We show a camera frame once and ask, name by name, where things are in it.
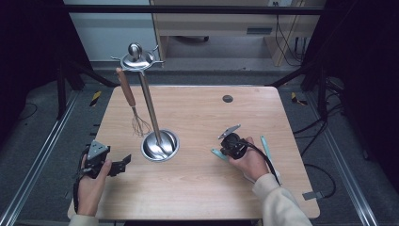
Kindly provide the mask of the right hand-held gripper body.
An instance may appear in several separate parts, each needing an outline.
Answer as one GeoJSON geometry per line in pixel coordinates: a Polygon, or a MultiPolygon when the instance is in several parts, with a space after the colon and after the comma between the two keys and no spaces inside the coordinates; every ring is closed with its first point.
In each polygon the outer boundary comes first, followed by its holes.
{"type": "Polygon", "coordinates": [[[221,148],[229,149],[229,155],[233,159],[243,157],[247,151],[248,142],[234,133],[240,127],[240,124],[227,128],[219,137],[221,139],[221,148]]]}

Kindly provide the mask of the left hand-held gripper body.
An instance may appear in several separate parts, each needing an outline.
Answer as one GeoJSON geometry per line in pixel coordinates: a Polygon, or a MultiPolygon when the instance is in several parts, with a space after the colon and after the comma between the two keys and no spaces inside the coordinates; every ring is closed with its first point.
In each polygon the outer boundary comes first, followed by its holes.
{"type": "Polygon", "coordinates": [[[95,179],[100,173],[109,152],[109,146],[93,140],[88,147],[87,158],[84,167],[81,169],[81,173],[95,179]]]}

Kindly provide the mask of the stainless steel utensil rack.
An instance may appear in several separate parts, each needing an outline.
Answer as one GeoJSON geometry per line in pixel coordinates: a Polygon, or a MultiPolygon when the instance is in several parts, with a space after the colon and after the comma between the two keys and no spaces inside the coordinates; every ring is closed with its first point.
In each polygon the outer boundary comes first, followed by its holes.
{"type": "Polygon", "coordinates": [[[155,109],[152,102],[152,96],[145,75],[145,71],[161,60],[155,57],[155,47],[151,51],[145,51],[137,42],[132,42],[128,46],[128,53],[123,57],[113,57],[112,59],[120,62],[120,68],[124,73],[138,73],[140,86],[143,91],[146,107],[149,111],[151,131],[143,137],[140,150],[145,158],[153,162],[164,162],[172,158],[180,148],[178,136],[168,130],[160,129],[156,118],[155,109]]]}

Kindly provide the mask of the wooden-handled wire whisk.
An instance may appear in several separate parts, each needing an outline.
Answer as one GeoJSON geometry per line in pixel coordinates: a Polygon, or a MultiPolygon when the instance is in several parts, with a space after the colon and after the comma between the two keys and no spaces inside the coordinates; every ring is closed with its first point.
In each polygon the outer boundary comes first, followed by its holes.
{"type": "Polygon", "coordinates": [[[127,80],[127,77],[126,77],[123,69],[117,68],[116,73],[117,73],[118,79],[120,81],[120,86],[121,86],[122,92],[125,96],[125,99],[133,111],[132,126],[133,126],[134,133],[136,135],[138,135],[139,137],[144,137],[151,131],[151,127],[147,122],[143,121],[137,113],[136,99],[131,90],[131,86],[129,85],[129,82],[127,80]]]}

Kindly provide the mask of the person's right hand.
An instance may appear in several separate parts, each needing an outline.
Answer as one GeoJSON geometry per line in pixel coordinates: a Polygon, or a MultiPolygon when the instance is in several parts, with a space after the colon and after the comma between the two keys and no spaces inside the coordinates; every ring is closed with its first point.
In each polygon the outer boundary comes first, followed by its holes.
{"type": "Polygon", "coordinates": [[[251,147],[248,147],[244,156],[239,159],[229,156],[229,163],[241,170],[245,177],[253,183],[269,172],[262,155],[251,147]]]}

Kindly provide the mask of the person's left hand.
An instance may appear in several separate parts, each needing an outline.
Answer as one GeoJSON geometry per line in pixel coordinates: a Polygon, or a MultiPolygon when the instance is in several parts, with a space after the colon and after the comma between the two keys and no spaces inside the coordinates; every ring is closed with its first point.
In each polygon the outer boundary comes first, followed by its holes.
{"type": "Polygon", "coordinates": [[[106,177],[111,170],[112,161],[106,159],[98,176],[93,179],[83,176],[78,188],[78,215],[95,217],[104,192],[106,177]]]}

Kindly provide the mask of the yellow-black tape marker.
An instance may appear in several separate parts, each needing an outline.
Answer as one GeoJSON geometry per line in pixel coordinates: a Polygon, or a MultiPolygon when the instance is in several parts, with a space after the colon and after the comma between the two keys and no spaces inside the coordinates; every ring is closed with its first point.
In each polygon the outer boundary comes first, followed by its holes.
{"type": "Polygon", "coordinates": [[[307,101],[301,101],[298,100],[296,97],[296,94],[294,92],[291,92],[291,100],[293,103],[299,104],[299,105],[308,105],[307,101]]]}
{"type": "Polygon", "coordinates": [[[96,91],[96,92],[94,93],[93,97],[92,97],[92,100],[91,100],[89,106],[95,106],[95,105],[97,104],[97,102],[98,102],[98,100],[99,100],[101,94],[102,94],[101,91],[99,91],[99,90],[96,91]]]}

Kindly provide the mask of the black metal stand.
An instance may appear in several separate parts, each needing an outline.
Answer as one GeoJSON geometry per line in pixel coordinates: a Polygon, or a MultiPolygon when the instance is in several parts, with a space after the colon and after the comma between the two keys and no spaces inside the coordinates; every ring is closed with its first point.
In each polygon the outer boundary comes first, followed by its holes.
{"type": "Polygon", "coordinates": [[[85,86],[81,74],[85,74],[109,88],[115,88],[118,86],[117,83],[100,76],[89,67],[80,65],[75,61],[61,61],[59,66],[56,68],[58,120],[60,120],[67,111],[65,81],[68,81],[73,90],[81,90],[85,86]]]}
{"type": "Polygon", "coordinates": [[[314,86],[317,86],[317,112],[319,113],[320,117],[325,120],[327,118],[327,71],[325,70],[322,62],[313,60],[309,63],[306,63],[281,79],[268,84],[268,87],[278,88],[300,75],[305,76],[300,85],[302,90],[309,91],[313,89],[314,86]]]}

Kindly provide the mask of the white cabinet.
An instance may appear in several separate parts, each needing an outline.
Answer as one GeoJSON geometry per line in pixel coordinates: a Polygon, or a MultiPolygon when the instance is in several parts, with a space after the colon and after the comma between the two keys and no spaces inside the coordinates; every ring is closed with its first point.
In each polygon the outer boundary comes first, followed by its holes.
{"type": "Polygon", "coordinates": [[[91,62],[122,57],[138,42],[149,50],[157,45],[150,13],[71,13],[72,22],[91,62]]]}

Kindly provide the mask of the dark curtain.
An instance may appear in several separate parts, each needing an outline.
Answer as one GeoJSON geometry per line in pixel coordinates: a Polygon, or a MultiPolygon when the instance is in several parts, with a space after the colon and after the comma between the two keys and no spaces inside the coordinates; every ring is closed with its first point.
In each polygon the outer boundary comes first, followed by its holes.
{"type": "Polygon", "coordinates": [[[353,126],[399,192],[399,0],[327,0],[305,61],[343,81],[353,126]]]}
{"type": "Polygon", "coordinates": [[[62,61],[90,68],[64,0],[0,0],[0,145],[30,90],[56,80],[62,61]]]}

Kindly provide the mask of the black horizontal bar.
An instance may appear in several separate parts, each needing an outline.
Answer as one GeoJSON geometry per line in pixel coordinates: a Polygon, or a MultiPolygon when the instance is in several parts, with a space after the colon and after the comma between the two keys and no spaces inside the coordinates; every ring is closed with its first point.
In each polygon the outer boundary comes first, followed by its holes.
{"type": "Polygon", "coordinates": [[[264,14],[322,15],[323,8],[228,7],[228,6],[127,6],[127,5],[65,5],[73,13],[160,13],[160,14],[264,14]]]}

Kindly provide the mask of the aluminium floor rail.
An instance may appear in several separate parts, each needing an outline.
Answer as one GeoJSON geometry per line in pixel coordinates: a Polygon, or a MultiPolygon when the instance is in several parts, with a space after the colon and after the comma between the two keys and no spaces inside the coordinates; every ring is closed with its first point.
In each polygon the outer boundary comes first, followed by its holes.
{"type": "Polygon", "coordinates": [[[58,138],[60,137],[60,134],[62,133],[65,124],[72,113],[79,94],[79,91],[72,92],[71,97],[67,102],[65,112],[55,122],[51,132],[41,146],[35,161],[31,165],[28,173],[25,175],[19,189],[17,190],[7,209],[0,216],[0,226],[13,226],[16,222],[16,219],[21,213],[22,208],[24,207],[24,204],[28,199],[35,183],[38,181],[47,159],[52,153],[58,138]]]}
{"type": "Polygon", "coordinates": [[[350,202],[361,222],[362,226],[378,226],[375,214],[368,203],[359,182],[350,169],[347,161],[339,148],[337,140],[334,138],[331,130],[326,126],[322,132],[323,141],[327,145],[327,150],[332,159],[333,165],[338,172],[343,183],[344,190],[346,191],[350,202]]]}

